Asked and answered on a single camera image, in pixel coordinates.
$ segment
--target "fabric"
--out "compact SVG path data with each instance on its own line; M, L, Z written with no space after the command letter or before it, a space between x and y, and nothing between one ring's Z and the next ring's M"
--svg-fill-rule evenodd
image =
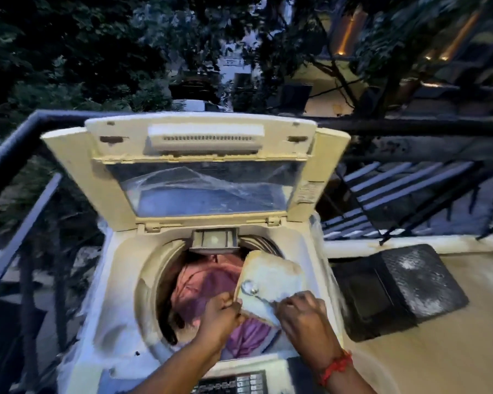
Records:
M242 267L243 260L233 254L206 256L185 265L171 296L172 309L186 323L199 327L207 301L224 291L234 291ZM249 318L232 332L226 349L235 358L246 357L270 331L267 324Z

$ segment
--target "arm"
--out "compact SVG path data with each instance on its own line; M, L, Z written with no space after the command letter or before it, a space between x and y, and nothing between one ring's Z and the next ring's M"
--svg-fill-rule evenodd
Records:
M243 323L240 303L230 293L207 303L196 337L139 384L131 394L188 394L214 366L230 333Z
M290 342L313 373L320 374L343 354L327 318L325 302L309 291L296 293L278 304L276 316ZM353 365L334 372L327 385L330 394L376 394Z

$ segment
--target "washing machine drum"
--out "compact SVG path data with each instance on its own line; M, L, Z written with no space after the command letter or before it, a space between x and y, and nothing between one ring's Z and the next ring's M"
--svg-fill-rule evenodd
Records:
M240 236L239 246L239 256L242 259L252 250L282 256L271 241L261 236ZM189 251L187 240L178 239L156 249L141 271L136 292L137 319L145 343L159 360L168 358L182 345L190 342L197 333L196 327L185 324L172 309L170 298L184 265L200 257L201 255ZM254 352L261 353L265 350L276 334L277 331L272 329ZM223 352L222 359L231 358L231 354Z

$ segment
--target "balcony floor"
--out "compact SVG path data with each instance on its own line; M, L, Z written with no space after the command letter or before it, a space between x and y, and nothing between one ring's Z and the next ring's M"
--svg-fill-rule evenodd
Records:
M402 394L491 394L493 253L442 260L469 297L467 307L362 343L345 337L345 346L374 357L388 369ZM361 372L373 385L372 374ZM389 392L376 389L379 394Z

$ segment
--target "hand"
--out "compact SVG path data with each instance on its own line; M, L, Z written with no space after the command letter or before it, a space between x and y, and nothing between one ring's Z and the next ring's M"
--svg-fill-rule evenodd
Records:
M327 318L325 302L309 291L282 300L276 309L281 323L296 351L315 372L322 372L343 354L340 342Z
M243 323L241 303L234 302L233 295L225 292L212 297L204 309L201 324L194 341L207 351L214 364L234 329Z

